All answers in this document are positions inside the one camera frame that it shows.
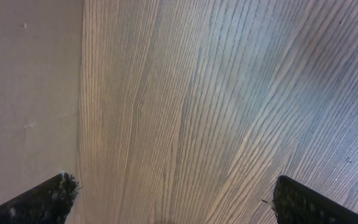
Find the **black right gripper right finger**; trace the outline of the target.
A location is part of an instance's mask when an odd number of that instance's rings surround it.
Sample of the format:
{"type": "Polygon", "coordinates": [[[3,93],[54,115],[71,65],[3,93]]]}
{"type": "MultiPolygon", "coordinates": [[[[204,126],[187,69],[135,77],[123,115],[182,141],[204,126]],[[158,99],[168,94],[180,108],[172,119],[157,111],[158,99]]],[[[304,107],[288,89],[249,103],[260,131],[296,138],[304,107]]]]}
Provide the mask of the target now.
{"type": "Polygon", "coordinates": [[[278,176],[273,199],[262,200],[278,224],[358,224],[358,213],[286,176],[278,176]]]}

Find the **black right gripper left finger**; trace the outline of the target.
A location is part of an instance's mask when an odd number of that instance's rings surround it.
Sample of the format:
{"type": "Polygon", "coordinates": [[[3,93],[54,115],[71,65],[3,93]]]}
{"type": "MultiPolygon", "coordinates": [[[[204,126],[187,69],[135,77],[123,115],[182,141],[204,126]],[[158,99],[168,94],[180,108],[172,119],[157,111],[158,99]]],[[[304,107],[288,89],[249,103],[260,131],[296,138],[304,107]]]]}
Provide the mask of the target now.
{"type": "Polygon", "coordinates": [[[0,205],[0,223],[64,224],[79,193],[75,177],[62,172],[0,205]]]}

